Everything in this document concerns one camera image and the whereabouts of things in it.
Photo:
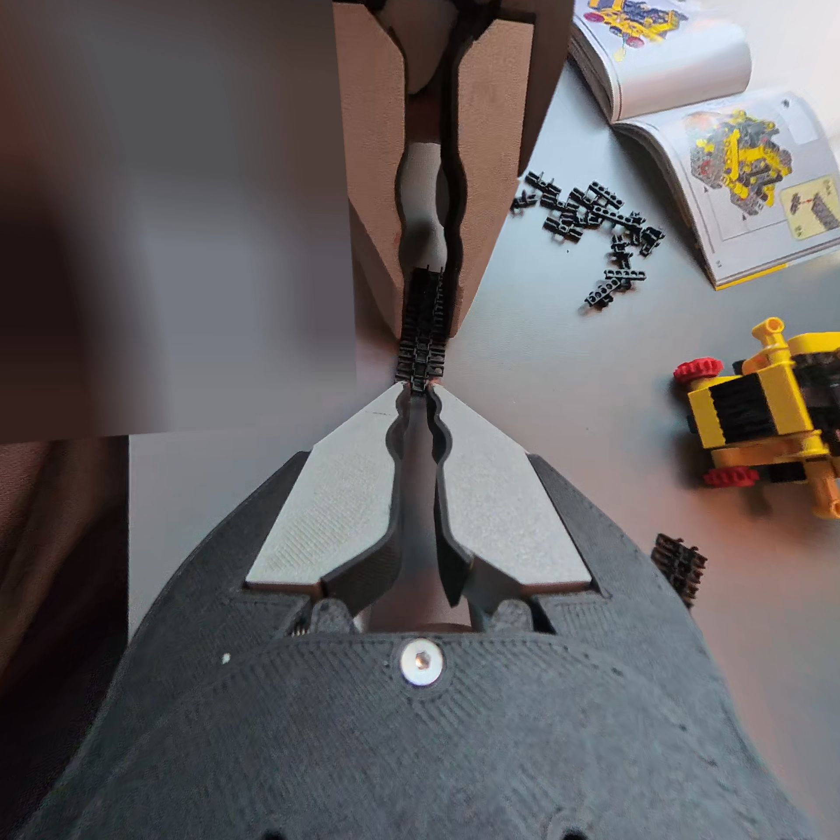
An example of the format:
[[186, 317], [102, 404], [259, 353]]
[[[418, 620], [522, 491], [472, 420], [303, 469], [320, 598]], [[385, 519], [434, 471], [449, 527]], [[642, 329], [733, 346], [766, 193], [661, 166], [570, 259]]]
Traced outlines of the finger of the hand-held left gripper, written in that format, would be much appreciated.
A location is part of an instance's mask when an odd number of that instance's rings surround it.
[[440, 66], [446, 335], [476, 297], [566, 61], [572, 1], [455, 2]]
[[427, 225], [406, 227], [397, 195], [406, 152], [406, 57], [392, 29], [362, 3], [332, 4], [353, 259], [396, 339]]

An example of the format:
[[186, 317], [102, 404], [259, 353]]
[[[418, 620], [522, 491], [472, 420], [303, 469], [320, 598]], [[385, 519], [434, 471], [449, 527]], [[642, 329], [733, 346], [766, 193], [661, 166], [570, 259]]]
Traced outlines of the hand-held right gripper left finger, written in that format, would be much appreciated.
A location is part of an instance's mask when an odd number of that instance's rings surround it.
[[396, 383], [318, 441], [245, 577], [253, 589], [332, 598], [358, 615], [391, 588], [403, 440], [411, 405]]

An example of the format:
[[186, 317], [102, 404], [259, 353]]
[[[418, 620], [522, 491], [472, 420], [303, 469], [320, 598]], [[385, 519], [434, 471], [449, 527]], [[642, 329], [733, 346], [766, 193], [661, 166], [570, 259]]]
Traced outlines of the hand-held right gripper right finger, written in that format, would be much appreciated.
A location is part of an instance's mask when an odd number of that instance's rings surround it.
[[592, 574], [526, 449], [441, 385], [428, 387], [437, 565], [451, 606], [590, 590]]

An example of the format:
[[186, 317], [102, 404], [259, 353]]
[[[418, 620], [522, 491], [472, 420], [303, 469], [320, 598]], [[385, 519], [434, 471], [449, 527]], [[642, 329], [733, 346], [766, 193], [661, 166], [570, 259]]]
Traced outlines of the pile of track links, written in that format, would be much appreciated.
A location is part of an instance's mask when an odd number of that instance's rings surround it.
[[545, 212], [542, 229], [553, 240], [578, 244], [590, 231], [609, 234], [603, 277], [582, 305], [588, 310], [608, 308], [616, 295], [629, 292], [645, 281], [647, 272], [634, 268], [633, 258], [650, 257], [665, 240], [661, 227], [648, 224], [644, 215], [629, 209], [614, 191], [596, 181], [585, 188], [573, 187], [564, 194], [554, 180], [547, 180], [543, 173], [528, 171], [511, 200], [509, 212], [519, 217], [537, 207]]

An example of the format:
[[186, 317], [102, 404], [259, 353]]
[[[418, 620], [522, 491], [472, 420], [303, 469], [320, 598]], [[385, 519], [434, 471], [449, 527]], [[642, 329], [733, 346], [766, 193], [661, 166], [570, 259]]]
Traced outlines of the long black track strip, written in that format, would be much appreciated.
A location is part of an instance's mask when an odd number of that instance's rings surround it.
[[413, 395], [443, 375], [448, 341], [448, 308], [443, 271], [414, 268], [408, 285], [399, 341], [395, 381]]

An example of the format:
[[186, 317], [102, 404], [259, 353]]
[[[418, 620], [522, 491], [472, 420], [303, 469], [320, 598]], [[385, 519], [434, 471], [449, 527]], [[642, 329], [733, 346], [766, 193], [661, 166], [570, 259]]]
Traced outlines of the lego instruction booklet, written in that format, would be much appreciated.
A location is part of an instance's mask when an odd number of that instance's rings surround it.
[[609, 123], [650, 150], [711, 283], [838, 250], [838, 167], [792, 91], [747, 91], [741, 27], [708, 2], [574, 3], [570, 54]]

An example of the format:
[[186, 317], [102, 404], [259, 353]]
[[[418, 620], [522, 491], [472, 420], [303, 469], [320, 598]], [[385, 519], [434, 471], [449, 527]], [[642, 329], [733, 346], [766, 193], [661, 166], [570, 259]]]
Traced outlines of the yellow lego bulldozer model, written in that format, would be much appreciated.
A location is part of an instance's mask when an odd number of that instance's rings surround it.
[[716, 489], [803, 484], [813, 513], [839, 519], [839, 332], [786, 339], [784, 322], [767, 318], [751, 330], [757, 353], [733, 373], [701, 357], [677, 366], [686, 390], [689, 429], [710, 454], [703, 476]]

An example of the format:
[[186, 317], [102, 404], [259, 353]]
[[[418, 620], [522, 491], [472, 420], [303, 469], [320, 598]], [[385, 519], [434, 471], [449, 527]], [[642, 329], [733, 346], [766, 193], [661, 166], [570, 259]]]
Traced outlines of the short black track strip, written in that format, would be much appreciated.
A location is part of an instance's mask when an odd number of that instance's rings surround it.
[[689, 547], [683, 539], [673, 539], [662, 532], [657, 535], [650, 558], [686, 608], [691, 610], [706, 570], [707, 558], [697, 547]]

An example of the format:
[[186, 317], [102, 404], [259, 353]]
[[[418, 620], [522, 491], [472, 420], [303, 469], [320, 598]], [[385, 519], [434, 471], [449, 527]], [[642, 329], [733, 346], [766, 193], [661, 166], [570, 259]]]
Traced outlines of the person's dark trousers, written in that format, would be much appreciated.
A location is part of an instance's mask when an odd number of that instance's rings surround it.
[[78, 750], [127, 640], [125, 623], [90, 625], [2, 700], [1, 838], [16, 836]]

